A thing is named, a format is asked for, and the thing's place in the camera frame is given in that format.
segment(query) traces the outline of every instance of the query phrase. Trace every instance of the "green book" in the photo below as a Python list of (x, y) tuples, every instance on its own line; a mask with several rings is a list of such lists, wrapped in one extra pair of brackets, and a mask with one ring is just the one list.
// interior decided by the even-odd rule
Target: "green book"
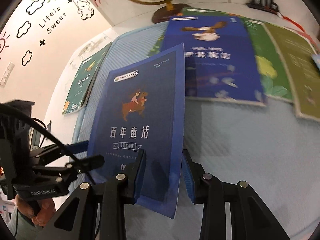
[(320, 121), (320, 73), (313, 63), (314, 47), (310, 41), (270, 23), (265, 23), (284, 67), (294, 96), (297, 117)]
[[(185, 7), (181, 11), (182, 15), (208, 15), (208, 16), (232, 16), (226, 12), (207, 10), (193, 7)], [(243, 16), (242, 19), (246, 27), (252, 46), (256, 55), (256, 62), (260, 73), (261, 84), (264, 93), (272, 98), (282, 99), (292, 102), (291, 88), (281, 59), (273, 45), (271, 38), (265, 30), (264, 23)]]
[(81, 62), (71, 84), (62, 114), (78, 111), (87, 104), (94, 80), (110, 46), (111, 42)]

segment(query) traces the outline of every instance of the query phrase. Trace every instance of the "cloud decal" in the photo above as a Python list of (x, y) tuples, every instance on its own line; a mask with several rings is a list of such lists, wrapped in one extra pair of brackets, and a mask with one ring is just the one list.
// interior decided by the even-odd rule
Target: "cloud decal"
[(33, 1), (32, 4), (27, 7), (26, 12), (29, 15), (32, 15), (36, 12), (36, 10), (40, 9), (43, 6), (44, 0)]
[(19, 29), (17, 33), (17, 38), (21, 38), (22, 35), (26, 34), (28, 30), (31, 28), (31, 23), (26, 21)]
[(25, 67), (31, 60), (32, 52), (30, 50), (27, 50), (25, 55), (22, 58), (22, 65)]

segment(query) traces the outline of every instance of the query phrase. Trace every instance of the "horse illustration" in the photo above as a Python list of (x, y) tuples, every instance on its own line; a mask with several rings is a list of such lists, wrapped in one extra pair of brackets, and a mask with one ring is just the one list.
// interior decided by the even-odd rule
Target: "horse illustration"
[(147, 95), (147, 92), (140, 92), (140, 90), (138, 90), (129, 103), (122, 103), (122, 115), (125, 121), (127, 121), (127, 115), (133, 112), (138, 112), (139, 115), (143, 117)]
[(204, 26), (200, 28), (194, 28), (194, 27), (183, 27), (181, 30), (183, 32), (188, 32), (188, 31), (203, 31), (202, 33), (193, 33), (193, 37), (197, 40), (201, 41), (215, 41), (220, 36), (216, 33), (216, 29), (221, 29), (227, 25), (227, 22), (221, 21), (217, 22), (214, 26)]

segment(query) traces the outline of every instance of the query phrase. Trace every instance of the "person's sleeve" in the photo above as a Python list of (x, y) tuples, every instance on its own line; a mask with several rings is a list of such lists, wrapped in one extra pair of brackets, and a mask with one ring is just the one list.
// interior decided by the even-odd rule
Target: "person's sleeve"
[(20, 213), (17, 212), (17, 207), (15, 206), (11, 214), (11, 219), (8, 223), (8, 228), (14, 235), (17, 228), (16, 240), (34, 240), (36, 239), (38, 233), (42, 230), (40, 226), (32, 226), (24, 218), (21, 217)]

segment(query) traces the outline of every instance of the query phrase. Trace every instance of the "globe stand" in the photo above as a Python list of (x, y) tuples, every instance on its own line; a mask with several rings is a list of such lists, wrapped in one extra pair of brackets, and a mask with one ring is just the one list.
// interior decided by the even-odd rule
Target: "globe stand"
[(177, 15), (184, 7), (189, 7), (189, 5), (185, 3), (172, 4), (168, 2), (166, 6), (155, 11), (151, 20), (153, 23), (169, 21), (170, 17)]

